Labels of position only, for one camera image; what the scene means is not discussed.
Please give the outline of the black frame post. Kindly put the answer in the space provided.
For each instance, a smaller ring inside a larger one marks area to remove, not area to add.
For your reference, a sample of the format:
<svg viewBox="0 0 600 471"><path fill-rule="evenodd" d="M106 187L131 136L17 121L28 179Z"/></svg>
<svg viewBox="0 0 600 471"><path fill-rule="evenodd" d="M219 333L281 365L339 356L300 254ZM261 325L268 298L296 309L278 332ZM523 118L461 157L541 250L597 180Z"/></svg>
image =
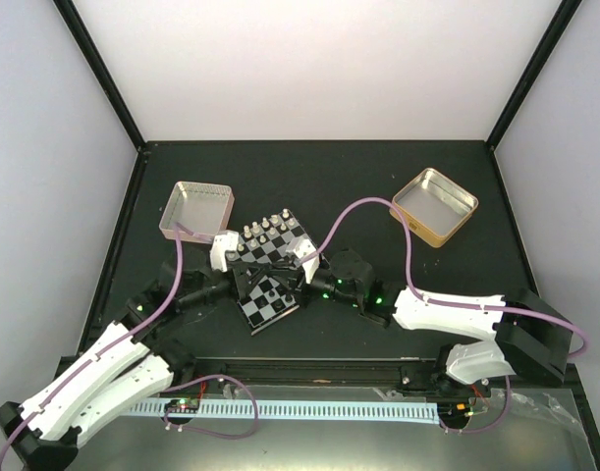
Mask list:
<svg viewBox="0 0 600 471"><path fill-rule="evenodd" d="M108 67L87 29L75 2L71 0L54 0L60 17L64 21L75 43L82 52L94 77L124 128L134 149L140 151L145 146L143 138L122 93L114 81Z"/></svg>
<svg viewBox="0 0 600 471"><path fill-rule="evenodd" d="M539 39L499 118L486 139L486 145L492 151L495 151L498 148L521 105L531 88L535 85L581 3L581 0L563 0L559 3L558 8Z"/></svg>

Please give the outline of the pink metal tin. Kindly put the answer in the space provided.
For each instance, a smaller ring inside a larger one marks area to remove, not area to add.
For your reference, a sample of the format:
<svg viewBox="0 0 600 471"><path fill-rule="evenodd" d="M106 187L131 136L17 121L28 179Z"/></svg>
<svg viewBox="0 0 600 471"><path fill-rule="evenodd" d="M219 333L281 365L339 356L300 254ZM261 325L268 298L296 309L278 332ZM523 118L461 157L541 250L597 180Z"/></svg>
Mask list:
<svg viewBox="0 0 600 471"><path fill-rule="evenodd" d="M174 239L175 228L179 227L181 241L211 244L227 228L234 201L228 185L176 182L159 230L167 239Z"/></svg>

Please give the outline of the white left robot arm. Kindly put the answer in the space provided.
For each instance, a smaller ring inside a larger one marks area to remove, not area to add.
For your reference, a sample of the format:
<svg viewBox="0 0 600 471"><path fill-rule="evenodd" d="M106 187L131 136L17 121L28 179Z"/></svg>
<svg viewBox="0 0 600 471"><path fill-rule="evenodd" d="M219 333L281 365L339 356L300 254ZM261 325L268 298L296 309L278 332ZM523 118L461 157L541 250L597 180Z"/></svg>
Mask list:
<svg viewBox="0 0 600 471"><path fill-rule="evenodd" d="M0 468L12 450L26 470L65 470L98 431L140 401L227 380L222 373L198 375L176 332L188 309L240 298L248 285L245 263L216 267L198 249L179 249L50 385L0 406Z"/></svg>

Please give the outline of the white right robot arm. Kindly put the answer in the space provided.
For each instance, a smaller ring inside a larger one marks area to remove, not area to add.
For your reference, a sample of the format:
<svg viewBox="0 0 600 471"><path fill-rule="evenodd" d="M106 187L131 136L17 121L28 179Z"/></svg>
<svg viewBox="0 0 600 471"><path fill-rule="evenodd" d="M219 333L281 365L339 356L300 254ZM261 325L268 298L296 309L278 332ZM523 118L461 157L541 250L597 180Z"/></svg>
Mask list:
<svg viewBox="0 0 600 471"><path fill-rule="evenodd" d="M383 327L437 331L468 338L441 348L431 372L434 389L453 395L483 379L518 376L555 388L571 356L572 324L529 289L466 296L401 288L376 278L373 267L349 249L328 267L311 248L288 250L301 273L294 288L305 298L321 296L350 305Z"/></svg>

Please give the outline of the black and white chessboard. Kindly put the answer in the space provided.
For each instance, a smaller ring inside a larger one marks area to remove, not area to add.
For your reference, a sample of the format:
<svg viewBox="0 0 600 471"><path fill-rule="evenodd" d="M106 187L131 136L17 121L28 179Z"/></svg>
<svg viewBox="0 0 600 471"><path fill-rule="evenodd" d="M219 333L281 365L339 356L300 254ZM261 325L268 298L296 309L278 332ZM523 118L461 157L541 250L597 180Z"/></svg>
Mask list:
<svg viewBox="0 0 600 471"><path fill-rule="evenodd" d="M239 235L237 251L227 252L226 257L229 263L260 269L253 291L238 300L250 333L255 336L300 307L293 296L292 275L301 267L286 254L286 248L294 237L310 236L287 208L245 225Z"/></svg>

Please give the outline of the gold metal tin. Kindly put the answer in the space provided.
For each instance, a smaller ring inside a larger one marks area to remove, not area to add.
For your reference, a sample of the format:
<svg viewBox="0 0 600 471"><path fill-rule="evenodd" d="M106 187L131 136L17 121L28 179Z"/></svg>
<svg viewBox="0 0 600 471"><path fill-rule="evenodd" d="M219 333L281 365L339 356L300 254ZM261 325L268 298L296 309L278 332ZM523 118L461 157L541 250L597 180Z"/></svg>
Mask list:
<svg viewBox="0 0 600 471"><path fill-rule="evenodd" d="M409 229L433 248L442 247L472 216L478 198L434 168L400 189L392 203Z"/></svg>

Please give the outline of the black frame post right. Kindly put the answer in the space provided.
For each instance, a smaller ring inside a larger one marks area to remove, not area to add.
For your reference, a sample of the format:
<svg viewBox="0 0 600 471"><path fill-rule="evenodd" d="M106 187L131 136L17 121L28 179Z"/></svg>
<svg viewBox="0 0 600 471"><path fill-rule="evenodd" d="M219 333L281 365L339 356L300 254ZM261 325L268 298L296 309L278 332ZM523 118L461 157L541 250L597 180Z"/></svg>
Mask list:
<svg viewBox="0 0 600 471"><path fill-rule="evenodd" d="M581 0L563 0L559 3L558 8L539 39L499 118L486 139L486 145L492 151L495 151L498 148L521 105L531 88L535 85L581 3Z"/></svg>

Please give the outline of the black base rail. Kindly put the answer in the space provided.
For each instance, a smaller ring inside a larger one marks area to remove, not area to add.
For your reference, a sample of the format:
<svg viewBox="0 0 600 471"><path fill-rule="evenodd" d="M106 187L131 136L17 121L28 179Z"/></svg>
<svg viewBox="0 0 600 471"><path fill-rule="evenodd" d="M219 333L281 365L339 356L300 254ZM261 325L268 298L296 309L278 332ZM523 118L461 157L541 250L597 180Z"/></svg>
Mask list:
<svg viewBox="0 0 600 471"><path fill-rule="evenodd" d="M199 358L174 376L181 385L207 375L223 374L246 385L287 387L378 387L408 396L462 399L490 395L501 379L487 385L459 386L439 372L433 360L272 360Z"/></svg>

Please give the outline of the black frame post left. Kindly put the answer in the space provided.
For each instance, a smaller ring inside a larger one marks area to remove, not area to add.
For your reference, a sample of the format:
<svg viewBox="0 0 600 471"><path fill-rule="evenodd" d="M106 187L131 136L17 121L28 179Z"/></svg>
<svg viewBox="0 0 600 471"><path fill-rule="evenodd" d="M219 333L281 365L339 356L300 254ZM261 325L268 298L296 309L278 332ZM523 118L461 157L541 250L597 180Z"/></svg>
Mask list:
<svg viewBox="0 0 600 471"><path fill-rule="evenodd" d="M134 149L140 151L145 146L143 138L122 93L114 81L108 67L87 29L75 2L71 0L54 0L60 17L64 21L75 43L82 52L94 77L124 128Z"/></svg>

